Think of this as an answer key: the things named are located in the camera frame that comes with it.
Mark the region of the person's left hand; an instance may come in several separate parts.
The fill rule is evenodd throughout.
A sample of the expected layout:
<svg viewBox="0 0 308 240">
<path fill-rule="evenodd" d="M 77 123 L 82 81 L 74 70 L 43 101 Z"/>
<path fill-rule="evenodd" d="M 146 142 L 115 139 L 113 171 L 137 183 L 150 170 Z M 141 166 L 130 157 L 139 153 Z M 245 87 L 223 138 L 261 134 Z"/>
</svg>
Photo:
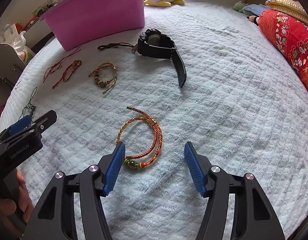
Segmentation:
<svg viewBox="0 0 308 240">
<path fill-rule="evenodd" d="M 25 183 L 25 178 L 20 170 L 17 170 L 16 178 L 18 180 L 18 201 L 19 208 L 24 212 L 23 220 L 27 223 L 31 214 L 33 213 L 34 206 L 29 197 L 29 192 Z M 10 199 L 0 199 L 0 220 L 3 222 L 6 229 L 11 233 L 14 238 L 19 238 L 23 233 L 18 230 L 9 220 L 8 216 L 16 211 L 16 203 Z"/>
</svg>

